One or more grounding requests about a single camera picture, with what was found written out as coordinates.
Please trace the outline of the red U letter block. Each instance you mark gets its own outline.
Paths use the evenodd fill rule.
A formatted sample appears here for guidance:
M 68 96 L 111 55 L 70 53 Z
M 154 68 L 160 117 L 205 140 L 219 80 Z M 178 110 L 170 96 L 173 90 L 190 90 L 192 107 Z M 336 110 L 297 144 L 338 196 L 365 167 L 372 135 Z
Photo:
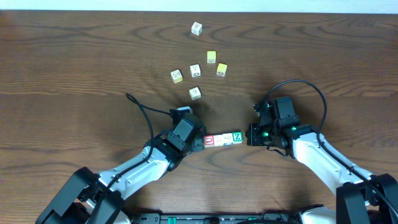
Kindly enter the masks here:
M 214 135 L 208 135 L 204 137 L 204 147 L 214 147 L 215 146 L 215 138 Z

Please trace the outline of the green Z letter block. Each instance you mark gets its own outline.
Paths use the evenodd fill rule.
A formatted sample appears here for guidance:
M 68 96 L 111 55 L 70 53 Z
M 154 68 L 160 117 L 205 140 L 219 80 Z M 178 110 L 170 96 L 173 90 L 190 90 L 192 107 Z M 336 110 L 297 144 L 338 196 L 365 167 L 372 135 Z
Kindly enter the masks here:
M 241 144 L 243 142 L 243 133 L 241 131 L 233 132 L 233 143 Z

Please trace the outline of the white block red side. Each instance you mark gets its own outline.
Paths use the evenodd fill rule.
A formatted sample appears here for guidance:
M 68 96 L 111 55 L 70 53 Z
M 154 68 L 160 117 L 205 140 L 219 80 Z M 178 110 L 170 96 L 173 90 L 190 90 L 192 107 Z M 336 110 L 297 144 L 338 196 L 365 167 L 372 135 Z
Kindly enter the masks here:
M 224 146 L 233 144 L 234 143 L 233 134 L 232 133 L 222 134 L 222 140 L 223 140 L 223 145 Z

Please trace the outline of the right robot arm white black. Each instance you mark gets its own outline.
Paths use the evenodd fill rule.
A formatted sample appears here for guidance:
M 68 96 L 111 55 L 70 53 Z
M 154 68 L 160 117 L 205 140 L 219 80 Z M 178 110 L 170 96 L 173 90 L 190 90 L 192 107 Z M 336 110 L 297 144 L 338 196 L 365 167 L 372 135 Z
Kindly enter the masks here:
M 311 125 L 249 125 L 249 146 L 265 146 L 307 166 L 335 195 L 336 208 L 314 205 L 300 223 L 397 223 L 397 181 L 375 175 L 336 150 Z

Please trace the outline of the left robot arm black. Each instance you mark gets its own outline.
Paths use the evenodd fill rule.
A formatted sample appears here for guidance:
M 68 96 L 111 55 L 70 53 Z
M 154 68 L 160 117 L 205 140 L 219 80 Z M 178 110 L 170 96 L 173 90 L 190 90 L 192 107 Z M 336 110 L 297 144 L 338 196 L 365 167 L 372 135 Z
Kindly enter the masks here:
M 82 167 L 72 174 L 39 215 L 37 223 L 130 223 L 126 199 L 173 171 L 192 151 L 202 149 L 206 128 L 183 119 L 148 140 L 140 154 L 97 174 Z

